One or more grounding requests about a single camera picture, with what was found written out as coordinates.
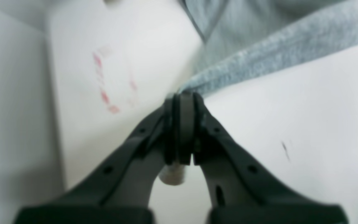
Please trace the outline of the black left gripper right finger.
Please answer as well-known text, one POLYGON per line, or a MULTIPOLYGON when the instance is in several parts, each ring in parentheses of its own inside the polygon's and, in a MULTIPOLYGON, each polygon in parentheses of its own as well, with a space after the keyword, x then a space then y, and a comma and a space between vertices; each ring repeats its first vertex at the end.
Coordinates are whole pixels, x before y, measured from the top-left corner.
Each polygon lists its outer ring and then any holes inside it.
POLYGON ((284 184, 229 135, 195 93, 194 163, 213 208, 209 224, 348 224, 337 204, 319 203, 284 184))

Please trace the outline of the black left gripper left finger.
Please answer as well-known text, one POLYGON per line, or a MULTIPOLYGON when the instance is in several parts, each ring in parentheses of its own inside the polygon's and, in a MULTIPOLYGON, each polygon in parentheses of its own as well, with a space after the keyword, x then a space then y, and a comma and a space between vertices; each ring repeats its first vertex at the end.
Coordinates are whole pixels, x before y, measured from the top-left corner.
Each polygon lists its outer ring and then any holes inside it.
POLYGON ((90 175, 58 199, 21 209, 15 224, 154 224, 148 208, 163 168, 191 162, 194 94, 171 94, 90 175))

